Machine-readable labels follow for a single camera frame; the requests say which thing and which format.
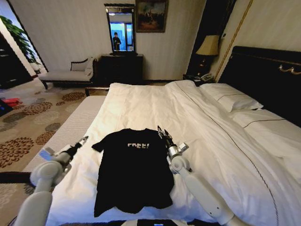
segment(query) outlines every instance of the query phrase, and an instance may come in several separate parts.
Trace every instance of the patterned carpet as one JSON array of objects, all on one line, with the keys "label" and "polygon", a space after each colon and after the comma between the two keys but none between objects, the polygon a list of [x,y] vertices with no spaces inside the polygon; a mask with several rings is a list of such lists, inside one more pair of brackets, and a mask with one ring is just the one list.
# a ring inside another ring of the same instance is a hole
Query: patterned carpet
[{"label": "patterned carpet", "polygon": [[[84,88],[59,88],[39,79],[0,90],[0,97],[21,105],[0,117],[0,172],[22,171],[86,97]],[[0,226],[11,225],[20,205],[33,192],[25,184],[0,184]]]}]

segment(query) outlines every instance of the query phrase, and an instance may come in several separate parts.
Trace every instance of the mirror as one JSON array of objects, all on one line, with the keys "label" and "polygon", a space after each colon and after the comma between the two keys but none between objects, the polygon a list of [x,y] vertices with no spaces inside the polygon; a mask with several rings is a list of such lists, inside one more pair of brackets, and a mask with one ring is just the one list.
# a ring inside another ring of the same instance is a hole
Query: mirror
[{"label": "mirror", "polygon": [[105,4],[114,54],[135,53],[134,4]]}]

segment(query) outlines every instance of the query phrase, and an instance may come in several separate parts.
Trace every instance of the white pillow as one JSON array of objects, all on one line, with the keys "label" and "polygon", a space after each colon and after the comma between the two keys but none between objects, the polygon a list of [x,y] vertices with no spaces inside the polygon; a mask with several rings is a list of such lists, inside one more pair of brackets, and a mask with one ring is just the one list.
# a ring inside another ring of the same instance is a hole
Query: white pillow
[{"label": "white pillow", "polygon": [[85,75],[92,77],[93,76],[93,57],[90,57],[88,62],[87,62],[87,66],[85,68]]},{"label": "white pillow", "polygon": [[301,128],[267,110],[238,112],[233,120],[301,184]]},{"label": "white pillow", "polygon": [[88,59],[78,62],[71,62],[71,70],[70,71],[80,71],[83,72],[88,64]]},{"label": "white pillow", "polygon": [[224,83],[206,83],[201,87],[228,112],[231,112],[233,109],[257,109],[263,107],[253,98]]}]

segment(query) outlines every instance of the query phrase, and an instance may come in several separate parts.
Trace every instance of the lampshade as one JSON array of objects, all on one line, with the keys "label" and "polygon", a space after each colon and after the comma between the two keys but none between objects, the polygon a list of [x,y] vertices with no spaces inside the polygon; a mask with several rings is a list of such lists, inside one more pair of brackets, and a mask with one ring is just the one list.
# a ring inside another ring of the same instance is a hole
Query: lampshade
[{"label": "lampshade", "polygon": [[218,55],[218,39],[219,35],[207,35],[203,44],[198,49],[198,55]]}]

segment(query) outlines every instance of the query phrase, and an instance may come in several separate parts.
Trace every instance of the framed painting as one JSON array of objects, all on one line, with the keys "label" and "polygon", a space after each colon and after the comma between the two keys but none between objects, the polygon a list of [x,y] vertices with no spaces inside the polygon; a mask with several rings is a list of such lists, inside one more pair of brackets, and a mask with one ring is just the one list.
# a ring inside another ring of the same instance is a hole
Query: framed painting
[{"label": "framed painting", "polygon": [[137,32],[165,32],[168,0],[136,0]]}]

